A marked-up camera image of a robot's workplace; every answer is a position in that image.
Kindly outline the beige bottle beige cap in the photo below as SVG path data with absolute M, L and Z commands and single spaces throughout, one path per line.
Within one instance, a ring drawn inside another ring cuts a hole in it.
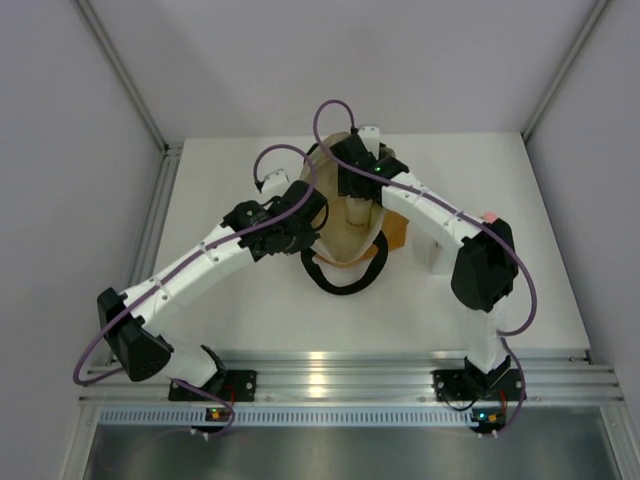
M 371 222 L 373 202 L 351 196 L 347 196 L 344 202 L 347 223 L 357 229 L 368 229 Z

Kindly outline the orange bottle pink cap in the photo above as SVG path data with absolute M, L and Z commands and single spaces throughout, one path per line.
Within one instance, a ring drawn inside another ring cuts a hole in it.
M 494 223 L 498 219 L 498 216 L 493 212 L 486 212 L 481 218 L 486 223 Z

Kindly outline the clear bottle black cap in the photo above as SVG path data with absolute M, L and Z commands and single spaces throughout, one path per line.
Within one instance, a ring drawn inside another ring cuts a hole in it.
M 455 265 L 455 253 L 434 241 L 429 249 L 429 270 L 433 275 L 450 276 Z

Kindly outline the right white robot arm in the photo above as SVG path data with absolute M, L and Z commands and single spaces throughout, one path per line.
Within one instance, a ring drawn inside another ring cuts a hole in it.
M 370 146 L 350 134 L 319 148 L 337 167 L 339 195 L 403 216 L 439 246 L 436 272 L 450 277 L 467 322 L 469 343 L 461 376 L 472 394 L 488 397 L 500 388 L 512 365 L 500 339 L 506 299 L 519 273 L 511 227 L 500 218 L 466 215 L 427 188 L 401 161 L 374 154 Z

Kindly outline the tan canvas tote bag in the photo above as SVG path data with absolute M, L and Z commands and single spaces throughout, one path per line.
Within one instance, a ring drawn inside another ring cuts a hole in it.
M 338 132 L 325 138 L 330 149 L 346 138 L 360 138 L 358 129 Z M 316 169 L 315 189 L 328 200 L 326 223 L 321 216 L 313 222 L 319 228 L 319 238 L 301 253 L 301 261 L 308 276 L 325 292 L 336 296 L 358 293 L 370 286 L 382 272 L 391 251 L 405 245 L 408 220 L 373 202 L 370 227 L 366 230 L 350 226 L 345 219 L 345 198 L 338 195 L 338 166 L 332 153 L 326 154 L 314 144 L 308 151 Z M 396 158 L 381 176 L 391 179 L 409 168 Z

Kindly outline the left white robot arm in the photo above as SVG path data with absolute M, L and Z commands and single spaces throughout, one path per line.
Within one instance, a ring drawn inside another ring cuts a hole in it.
M 327 209 L 324 195 L 297 180 L 267 204 L 237 204 L 196 247 L 151 278 L 123 292 L 103 291 L 97 303 L 104 338 L 129 379 L 161 374 L 191 384 L 204 399 L 219 397 L 226 386 L 222 361 L 205 345 L 170 338 L 170 327 L 226 277 L 266 256 L 311 246 L 319 237 L 312 223 Z

